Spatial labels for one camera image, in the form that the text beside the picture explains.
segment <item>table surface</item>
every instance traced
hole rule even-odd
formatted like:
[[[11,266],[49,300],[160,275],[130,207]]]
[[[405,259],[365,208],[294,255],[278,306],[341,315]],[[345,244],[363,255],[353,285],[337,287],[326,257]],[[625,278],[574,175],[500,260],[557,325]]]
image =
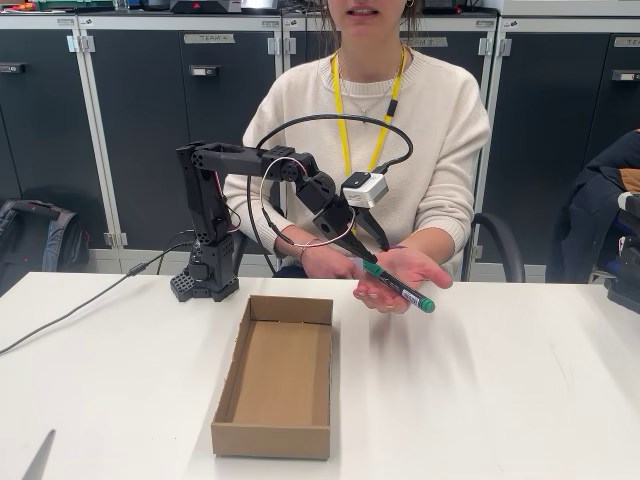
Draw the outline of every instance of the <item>table surface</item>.
[[[0,346],[116,275],[29,274]],[[0,357],[0,478],[46,433],[53,479],[616,479],[640,472],[640,316],[600,285],[425,287],[431,315],[369,312],[342,280],[241,279],[178,303],[127,280]],[[331,458],[217,458],[208,425],[249,294],[334,300]]]

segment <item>black bag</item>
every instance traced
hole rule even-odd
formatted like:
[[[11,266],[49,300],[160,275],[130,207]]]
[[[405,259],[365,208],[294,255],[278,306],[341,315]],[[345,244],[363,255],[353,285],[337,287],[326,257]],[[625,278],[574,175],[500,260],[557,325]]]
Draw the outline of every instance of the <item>black bag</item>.
[[[81,271],[89,234],[79,216],[37,200],[7,200],[0,208],[0,296],[29,272]]]

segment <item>robotic arm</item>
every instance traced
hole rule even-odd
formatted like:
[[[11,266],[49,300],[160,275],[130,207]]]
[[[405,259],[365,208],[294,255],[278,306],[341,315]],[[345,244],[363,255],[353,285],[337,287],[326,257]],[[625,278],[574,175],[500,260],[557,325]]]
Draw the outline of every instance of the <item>robotic arm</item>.
[[[316,215],[313,222],[318,229],[328,239],[340,237],[334,242],[336,245],[369,262],[377,262],[375,255],[347,231],[355,221],[382,250],[389,249],[384,230],[369,212],[388,192],[380,173],[356,172],[338,192],[331,177],[318,169],[313,156],[296,153],[290,147],[267,151],[195,142],[179,148],[177,154],[196,232],[189,265],[171,280],[171,289],[181,302],[192,297],[221,301],[238,289],[238,279],[233,273],[233,239],[228,232],[232,224],[219,174],[292,182],[296,196]],[[266,218],[281,238],[292,243],[277,230],[268,215]]]

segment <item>woman's hand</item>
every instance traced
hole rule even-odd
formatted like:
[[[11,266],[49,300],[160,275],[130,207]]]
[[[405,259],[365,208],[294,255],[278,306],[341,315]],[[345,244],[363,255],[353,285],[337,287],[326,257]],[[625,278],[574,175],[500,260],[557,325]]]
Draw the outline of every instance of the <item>woman's hand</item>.
[[[398,248],[377,254],[378,265],[412,288],[431,280],[440,288],[449,288],[451,277],[430,257],[413,248]],[[360,280],[353,295],[364,304],[382,313],[404,313],[409,302],[397,292],[367,274]]]
[[[329,246],[307,247],[300,263],[309,278],[363,278],[352,260]]]

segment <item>cabinet door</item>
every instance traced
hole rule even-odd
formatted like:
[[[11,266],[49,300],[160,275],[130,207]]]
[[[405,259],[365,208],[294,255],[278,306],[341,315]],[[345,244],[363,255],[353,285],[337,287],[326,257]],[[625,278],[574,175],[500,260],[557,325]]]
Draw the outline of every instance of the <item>cabinet door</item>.
[[[92,31],[91,54],[120,227],[127,248],[163,250],[192,228],[176,148],[189,141],[180,37]]]
[[[20,198],[20,186],[16,169],[13,164],[13,156],[9,149],[2,111],[0,111],[0,205],[10,198]]]
[[[484,56],[478,55],[480,39],[486,32],[418,32],[411,42],[413,48],[429,57],[437,58],[469,71],[482,83]]]
[[[526,264],[544,265],[560,207],[582,169],[609,35],[509,38],[482,209],[509,224]],[[482,229],[480,244],[481,262],[500,262]]]
[[[626,47],[629,43],[637,47]],[[616,75],[620,72],[634,72],[636,80],[622,80]],[[637,75],[640,75],[640,36],[611,35],[585,163],[625,133],[640,128],[640,77]]]
[[[225,43],[206,43],[221,37],[220,32],[206,33],[180,34],[189,135],[192,141],[241,145],[244,131],[276,79],[275,57],[267,51],[273,33],[228,32],[222,34]],[[217,74],[194,75],[193,67],[199,66],[217,67]]]
[[[77,212],[91,248],[107,248],[78,59],[67,46],[70,34],[0,30],[0,61],[26,64],[24,73],[0,74],[0,110],[23,197]]]

